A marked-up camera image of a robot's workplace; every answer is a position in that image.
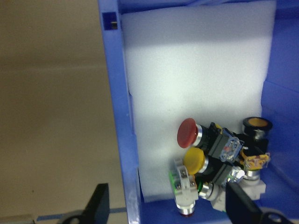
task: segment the beige floor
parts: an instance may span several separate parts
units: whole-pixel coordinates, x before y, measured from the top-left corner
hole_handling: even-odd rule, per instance
[[[83,209],[104,182],[124,207],[97,1],[0,0],[0,21],[0,217]]]

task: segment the blue tape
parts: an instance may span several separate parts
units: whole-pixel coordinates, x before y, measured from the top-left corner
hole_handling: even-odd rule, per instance
[[[120,213],[120,212],[127,212],[127,208],[110,209],[110,213]]]
[[[51,220],[51,219],[61,219],[63,214],[55,214],[55,215],[48,215],[48,216],[39,216],[37,217],[36,221],[43,221],[43,220]]]
[[[116,208],[110,209],[109,213],[120,213],[120,212],[127,212],[127,208]],[[55,215],[48,215],[48,216],[39,216],[37,217],[36,221],[43,221],[43,220],[52,220],[52,219],[61,219],[64,214],[55,214]]]

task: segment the blue plastic bin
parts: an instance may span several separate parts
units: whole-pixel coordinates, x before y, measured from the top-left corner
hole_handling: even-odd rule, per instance
[[[123,186],[131,224],[223,223],[224,212],[201,200],[190,218],[179,215],[173,200],[142,202],[138,154],[133,132],[131,100],[124,66],[121,15],[197,2],[221,4],[225,0],[99,0]],[[299,1],[278,0],[268,75],[263,84],[263,117],[273,122],[269,151],[272,160],[262,172],[267,184],[260,206],[299,218]]]

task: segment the foam block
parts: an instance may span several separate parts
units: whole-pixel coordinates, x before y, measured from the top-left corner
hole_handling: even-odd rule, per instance
[[[168,171],[188,117],[241,132],[261,115],[276,3],[175,7],[122,15],[139,173],[146,202],[172,198]]]

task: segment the small square hole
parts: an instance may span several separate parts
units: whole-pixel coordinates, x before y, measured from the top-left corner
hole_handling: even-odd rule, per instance
[[[102,13],[105,30],[117,29],[117,17],[115,12]]]

